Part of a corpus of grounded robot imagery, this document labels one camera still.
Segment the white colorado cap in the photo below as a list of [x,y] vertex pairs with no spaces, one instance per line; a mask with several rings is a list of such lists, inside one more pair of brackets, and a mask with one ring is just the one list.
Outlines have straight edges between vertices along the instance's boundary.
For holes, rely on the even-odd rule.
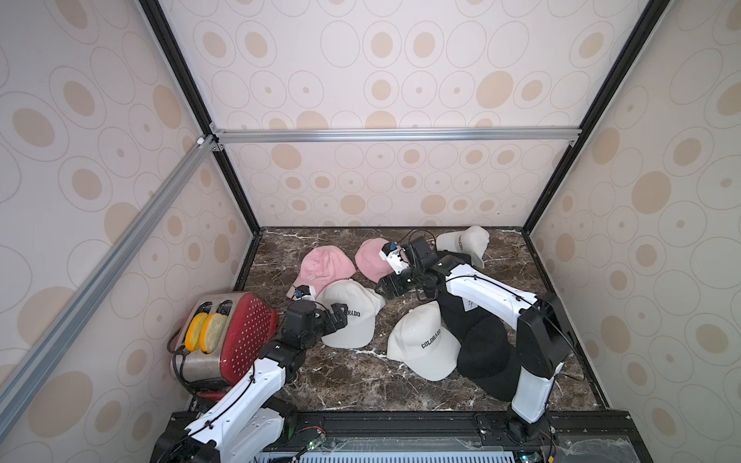
[[430,381],[448,377],[457,367],[460,342],[442,324],[437,301],[409,311],[388,339],[387,358],[402,362]]
[[318,302],[329,308],[332,304],[347,305],[347,326],[324,336],[325,345],[335,348],[361,348],[374,338],[376,316],[385,307],[386,300],[363,287],[353,279],[328,285],[319,295]]

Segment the white Colorado cap front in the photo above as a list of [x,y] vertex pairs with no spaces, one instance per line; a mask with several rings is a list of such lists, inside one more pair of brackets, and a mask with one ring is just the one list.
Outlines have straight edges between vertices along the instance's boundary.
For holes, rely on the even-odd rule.
[[387,358],[402,362],[430,381],[448,377],[457,367],[460,342],[442,324],[437,301],[409,311],[388,339]]

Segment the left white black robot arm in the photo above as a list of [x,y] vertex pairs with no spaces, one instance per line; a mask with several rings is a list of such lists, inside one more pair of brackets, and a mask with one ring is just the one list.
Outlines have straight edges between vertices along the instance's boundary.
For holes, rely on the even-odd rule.
[[295,379],[306,351],[347,326],[349,308],[299,300],[289,304],[277,335],[247,374],[216,405],[188,424],[169,424],[152,462],[251,462],[266,447],[295,435],[289,403],[272,397]]

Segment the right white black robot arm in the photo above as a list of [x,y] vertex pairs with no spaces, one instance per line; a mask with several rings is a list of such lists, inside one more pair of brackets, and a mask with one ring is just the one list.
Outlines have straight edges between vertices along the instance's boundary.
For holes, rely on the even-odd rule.
[[391,271],[376,292],[391,300],[413,291],[421,302],[396,324],[387,356],[430,381],[458,372],[507,403],[505,432],[525,444],[545,432],[555,378],[576,339],[555,293],[484,275],[488,243],[478,226],[383,243],[376,254]]

